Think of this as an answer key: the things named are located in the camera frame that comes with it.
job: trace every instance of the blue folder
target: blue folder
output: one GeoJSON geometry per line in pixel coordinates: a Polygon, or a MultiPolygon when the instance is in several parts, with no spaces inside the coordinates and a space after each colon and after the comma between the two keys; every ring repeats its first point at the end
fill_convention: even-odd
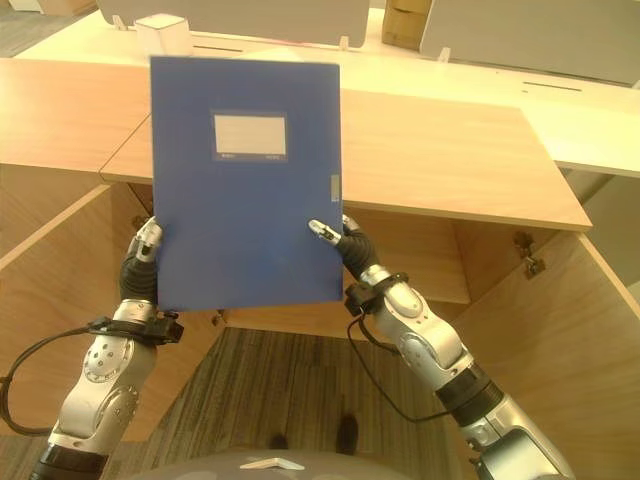
{"type": "Polygon", "coordinates": [[[153,57],[158,302],[176,311],[337,301],[337,65],[153,57]]]}

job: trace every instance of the wire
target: wire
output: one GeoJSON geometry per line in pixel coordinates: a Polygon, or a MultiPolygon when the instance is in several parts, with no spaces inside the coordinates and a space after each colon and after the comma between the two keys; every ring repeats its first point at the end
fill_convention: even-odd
{"type": "Polygon", "coordinates": [[[16,423],[13,418],[11,418],[11,412],[9,411],[9,387],[11,386],[11,382],[13,381],[13,377],[15,376],[18,367],[20,367],[27,358],[36,353],[42,347],[60,338],[82,335],[84,333],[89,333],[89,327],[67,330],[66,332],[44,338],[39,342],[34,343],[18,356],[15,362],[13,362],[13,365],[11,365],[9,373],[7,373],[5,377],[0,378],[0,383],[2,383],[2,386],[0,386],[0,418],[6,422],[11,430],[28,437],[41,437],[51,433],[52,428],[25,427],[16,423]]]}
{"type": "Polygon", "coordinates": [[[369,380],[371,380],[371,382],[373,383],[373,385],[376,387],[376,389],[378,390],[378,392],[380,392],[380,395],[383,396],[383,398],[387,401],[387,403],[389,403],[389,405],[391,405],[391,407],[396,411],[396,413],[398,415],[400,415],[402,418],[404,418],[407,422],[410,423],[423,423],[423,422],[428,422],[430,420],[435,420],[436,418],[439,417],[443,417],[445,415],[449,415],[451,412],[448,411],[444,411],[444,412],[439,412],[439,413],[434,413],[433,415],[428,415],[426,417],[418,417],[418,418],[413,418],[410,417],[409,415],[407,415],[406,413],[404,413],[402,410],[400,410],[400,407],[398,407],[395,402],[391,399],[391,397],[389,396],[389,394],[387,394],[387,392],[384,390],[384,388],[382,387],[382,385],[380,385],[380,383],[375,379],[375,377],[373,376],[373,373],[371,372],[371,370],[369,369],[369,367],[367,366],[367,363],[365,362],[362,354],[360,353],[360,351],[358,350],[358,347],[356,347],[356,343],[353,340],[353,337],[351,336],[351,329],[354,327],[354,325],[357,324],[364,324],[364,318],[365,318],[366,314],[363,313],[362,315],[360,315],[358,318],[356,318],[354,321],[352,321],[349,326],[347,327],[347,338],[349,339],[349,343],[351,344],[351,348],[353,348],[354,353],[356,354],[356,356],[358,357],[358,360],[360,360],[360,364],[362,365],[362,368],[364,368],[365,373],[367,374],[367,376],[369,377],[369,380]]]}

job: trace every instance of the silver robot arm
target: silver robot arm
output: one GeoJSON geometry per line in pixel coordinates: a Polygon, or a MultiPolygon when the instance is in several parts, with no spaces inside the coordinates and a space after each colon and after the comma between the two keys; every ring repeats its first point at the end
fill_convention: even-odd
{"type": "Polygon", "coordinates": [[[366,234],[349,217],[344,235],[317,220],[309,227],[337,248],[345,267],[370,288],[375,323],[416,375],[451,412],[481,480],[573,479],[571,468],[533,421],[475,363],[451,325],[417,291],[382,267],[366,234]]]}
{"type": "Polygon", "coordinates": [[[156,312],[155,254],[162,230],[151,218],[137,232],[122,263],[122,301],[113,319],[94,322],[93,344],[65,399],[48,446],[30,480],[97,480],[120,442],[153,370],[156,345],[175,343],[176,315],[156,312]]]}

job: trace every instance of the white box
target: white box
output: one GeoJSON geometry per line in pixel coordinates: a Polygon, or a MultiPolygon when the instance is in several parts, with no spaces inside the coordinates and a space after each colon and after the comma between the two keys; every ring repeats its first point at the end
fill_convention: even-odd
{"type": "Polygon", "coordinates": [[[149,55],[193,55],[186,18],[158,13],[135,21],[138,41],[149,55]]]}

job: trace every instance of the floor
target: floor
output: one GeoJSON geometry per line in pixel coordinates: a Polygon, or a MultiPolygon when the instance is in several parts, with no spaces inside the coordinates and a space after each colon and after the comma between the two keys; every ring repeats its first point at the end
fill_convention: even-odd
{"type": "Polygon", "coordinates": [[[0,5],[0,57],[13,57],[80,18],[16,12],[0,5]]]}
{"type": "MultiPolygon", "coordinates": [[[[439,402],[397,357],[359,342],[392,398],[411,415],[439,402]]],[[[413,425],[375,391],[346,340],[228,328],[146,443],[123,443],[105,479],[229,448],[266,448],[284,433],[292,449],[333,451],[340,416],[358,419],[358,455],[413,479],[455,479],[445,420],[413,425]]],[[[0,437],[0,478],[22,479],[45,439],[0,437]]]]}

